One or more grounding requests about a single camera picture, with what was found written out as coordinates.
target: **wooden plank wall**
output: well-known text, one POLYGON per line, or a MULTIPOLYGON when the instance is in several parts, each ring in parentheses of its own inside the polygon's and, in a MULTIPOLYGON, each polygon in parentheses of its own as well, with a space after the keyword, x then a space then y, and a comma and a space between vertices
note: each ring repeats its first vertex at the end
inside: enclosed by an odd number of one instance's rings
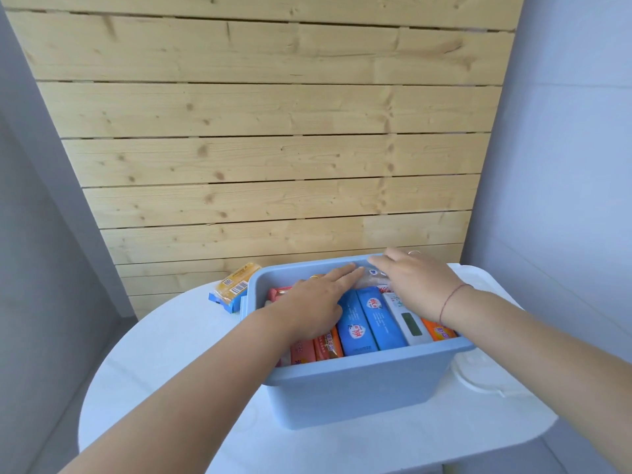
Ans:
POLYGON ((243 263, 458 261, 523 0, 1 0, 138 317, 243 263))

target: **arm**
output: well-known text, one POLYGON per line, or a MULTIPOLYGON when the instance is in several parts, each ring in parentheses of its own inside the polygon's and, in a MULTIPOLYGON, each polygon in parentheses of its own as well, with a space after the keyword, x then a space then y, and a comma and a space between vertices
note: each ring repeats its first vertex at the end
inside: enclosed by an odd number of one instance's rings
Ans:
POLYGON ((203 473, 281 355, 340 319, 353 265, 299 281, 253 312, 79 454, 61 474, 203 473))
MULTIPOLYGON (((438 321, 462 281, 447 265, 388 249, 371 262, 404 303, 438 321)), ((462 287, 442 322, 567 419, 622 473, 632 473, 632 365, 539 322, 499 296, 462 287)))

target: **left hand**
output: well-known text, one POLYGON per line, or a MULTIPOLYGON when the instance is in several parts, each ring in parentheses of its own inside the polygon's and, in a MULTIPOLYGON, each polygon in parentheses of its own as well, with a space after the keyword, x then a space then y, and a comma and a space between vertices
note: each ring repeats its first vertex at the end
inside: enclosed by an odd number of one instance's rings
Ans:
POLYGON ((338 301, 362 277, 364 268, 355 264, 336 268, 320 278, 298 281, 266 310, 274 311, 289 329, 291 343, 327 333, 340 319, 338 301))

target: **wrist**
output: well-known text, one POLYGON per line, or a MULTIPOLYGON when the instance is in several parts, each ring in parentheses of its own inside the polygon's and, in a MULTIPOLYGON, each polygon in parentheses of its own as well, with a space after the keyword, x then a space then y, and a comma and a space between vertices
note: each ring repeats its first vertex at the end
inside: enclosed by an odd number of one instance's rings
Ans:
POLYGON ((459 288, 448 300, 444 307, 441 322, 456 331, 463 332, 468 318, 472 317, 472 308, 481 302, 485 291, 470 286, 459 288))
POLYGON ((296 326, 296 317, 282 304, 273 303, 265 308, 260 309, 261 316, 265 320, 268 329, 271 330, 274 337, 279 339, 285 348, 289 348, 292 344, 300 341, 297 338, 298 326, 296 326))

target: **bracelet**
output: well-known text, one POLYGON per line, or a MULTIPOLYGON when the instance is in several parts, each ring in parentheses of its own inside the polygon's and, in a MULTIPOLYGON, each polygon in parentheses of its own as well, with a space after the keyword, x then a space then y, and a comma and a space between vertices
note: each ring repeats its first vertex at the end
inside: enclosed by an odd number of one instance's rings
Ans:
POLYGON ((444 310, 444 309, 446 309, 446 304, 447 304, 447 302, 450 300, 450 298, 452 298, 452 296, 454 296, 454 293, 456 293, 456 291, 458 291, 459 289, 461 289, 462 287, 465 287, 465 286, 470 286, 470 287, 472 287, 472 286, 471 286, 471 284, 467 284, 466 282, 464 282, 463 284, 461 284, 461 285, 459 285, 459 286, 455 287, 455 288, 454 288, 454 291, 453 291, 453 292, 452 292, 452 293, 451 293, 451 294, 447 297, 446 302, 445 302, 445 303, 443 303, 443 307, 441 308, 441 312, 440 312, 440 313, 439 313, 439 315, 438 315, 438 323, 439 323, 439 324, 441 324, 441 325, 443 324, 443 323, 441 322, 441 317, 443 316, 443 310, 444 310))

